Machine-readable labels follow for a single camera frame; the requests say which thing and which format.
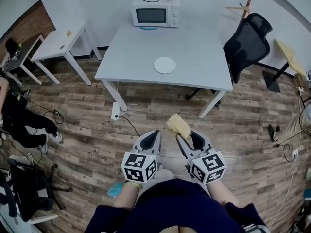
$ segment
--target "yellow board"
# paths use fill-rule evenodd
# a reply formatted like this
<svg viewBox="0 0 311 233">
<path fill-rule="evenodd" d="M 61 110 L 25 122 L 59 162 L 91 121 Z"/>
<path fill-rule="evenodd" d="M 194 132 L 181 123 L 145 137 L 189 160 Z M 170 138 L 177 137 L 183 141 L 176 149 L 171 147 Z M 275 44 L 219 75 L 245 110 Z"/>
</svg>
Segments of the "yellow board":
<svg viewBox="0 0 311 233">
<path fill-rule="evenodd" d="M 307 77 L 306 71 L 304 70 L 301 63 L 297 60 L 296 54 L 294 50 L 292 50 L 289 46 L 287 46 L 284 42 L 281 42 L 280 40 L 275 39 L 276 44 L 280 48 L 280 50 L 285 55 L 285 58 L 292 70 L 295 72 L 300 73 L 301 75 Z"/>
</svg>

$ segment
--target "brick wall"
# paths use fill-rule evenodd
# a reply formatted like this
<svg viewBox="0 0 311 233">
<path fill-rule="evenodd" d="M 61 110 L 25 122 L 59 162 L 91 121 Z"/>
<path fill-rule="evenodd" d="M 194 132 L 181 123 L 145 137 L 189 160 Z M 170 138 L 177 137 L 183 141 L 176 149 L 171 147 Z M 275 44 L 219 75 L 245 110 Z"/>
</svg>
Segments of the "brick wall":
<svg viewBox="0 0 311 233">
<path fill-rule="evenodd" d="M 5 42 L 8 38 L 12 38 L 19 44 L 37 33 L 41 33 L 45 38 L 53 30 L 55 27 L 42 2 L 37 2 L 17 19 L 0 39 L 0 62 L 6 55 Z"/>
</svg>

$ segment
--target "person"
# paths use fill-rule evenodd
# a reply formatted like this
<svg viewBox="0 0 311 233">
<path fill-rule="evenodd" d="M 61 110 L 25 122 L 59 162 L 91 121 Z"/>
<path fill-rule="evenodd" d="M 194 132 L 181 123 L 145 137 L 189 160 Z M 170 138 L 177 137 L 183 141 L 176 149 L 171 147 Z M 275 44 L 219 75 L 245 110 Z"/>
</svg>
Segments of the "person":
<svg viewBox="0 0 311 233">
<path fill-rule="evenodd" d="M 0 77 L 0 126 L 22 146 L 47 153 L 48 139 L 59 143 L 62 135 L 51 120 L 28 110 L 27 102 L 22 102 L 21 98 L 19 94 L 13 95 L 9 82 Z M 30 134 L 26 126 L 36 129 L 35 132 Z"/>
<path fill-rule="evenodd" d="M 140 188 L 126 182 L 112 206 L 96 208 L 85 233 L 269 233 L 254 205 L 239 208 L 220 180 L 207 184 L 209 196 L 201 185 L 160 169 Z"/>
<path fill-rule="evenodd" d="M 276 130 L 274 130 L 270 124 L 268 126 L 268 133 L 272 142 L 277 141 L 281 143 L 294 137 L 303 130 L 306 131 L 309 126 L 311 126 L 311 103 L 308 103 L 306 108 L 292 118 L 283 129 L 278 125 Z"/>
</svg>

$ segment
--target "sneaker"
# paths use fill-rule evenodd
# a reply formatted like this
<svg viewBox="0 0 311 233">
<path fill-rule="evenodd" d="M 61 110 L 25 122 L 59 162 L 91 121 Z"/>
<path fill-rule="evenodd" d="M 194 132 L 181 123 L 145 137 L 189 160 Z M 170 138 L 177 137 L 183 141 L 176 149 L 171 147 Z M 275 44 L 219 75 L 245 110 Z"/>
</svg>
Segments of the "sneaker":
<svg viewBox="0 0 311 233">
<path fill-rule="evenodd" d="M 27 97 L 28 94 L 29 94 L 29 89 L 27 89 L 26 91 L 24 91 L 24 92 L 22 93 L 22 95 L 23 95 L 24 97 Z"/>
<path fill-rule="evenodd" d="M 43 146 L 41 146 L 41 145 L 39 145 L 39 150 L 42 152 L 42 153 L 47 153 L 48 152 L 48 136 L 46 135 L 46 138 L 47 138 L 47 140 L 46 140 L 46 142 L 45 142 L 45 144 L 43 145 Z"/>
<path fill-rule="evenodd" d="M 268 133 L 269 133 L 269 136 L 270 136 L 270 140 L 271 140 L 272 142 L 276 142 L 276 141 L 273 139 L 273 134 L 274 134 L 274 132 L 275 132 L 275 131 L 274 131 L 272 125 L 269 124 L 269 126 L 268 126 Z"/>
<path fill-rule="evenodd" d="M 49 134 L 49 137 L 57 143 L 60 143 L 63 139 L 62 134 L 58 130 L 55 135 Z"/>
<path fill-rule="evenodd" d="M 31 165 L 34 165 L 34 158 L 33 155 L 30 153 L 27 153 L 27 159 L 29 160 L 29 162 L 31 163 Z"/>
</svg>

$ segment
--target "electrical outlet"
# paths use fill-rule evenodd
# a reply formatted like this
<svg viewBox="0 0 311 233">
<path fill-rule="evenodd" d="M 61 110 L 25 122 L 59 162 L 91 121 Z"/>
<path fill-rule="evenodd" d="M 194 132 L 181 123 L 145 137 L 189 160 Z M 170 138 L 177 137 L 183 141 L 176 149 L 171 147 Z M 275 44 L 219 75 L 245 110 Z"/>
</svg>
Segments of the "electrical outlet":
<svg viewBox="0 0 311 233">
<path fill-rule="evenodd" d="M 298 155 L 298 149 L 295 149 L 293 152 L 292 152 L 292 157 L 295 157 Z"/>
<path fill-rule="evenodd" d="M 111 119 L 114 121 L 119 120 L 119 117 L 116 117 L 116 115 L 120 115 L 120 106 L 117 102 L 114 102 L 112 105 Z"/>
</svg>

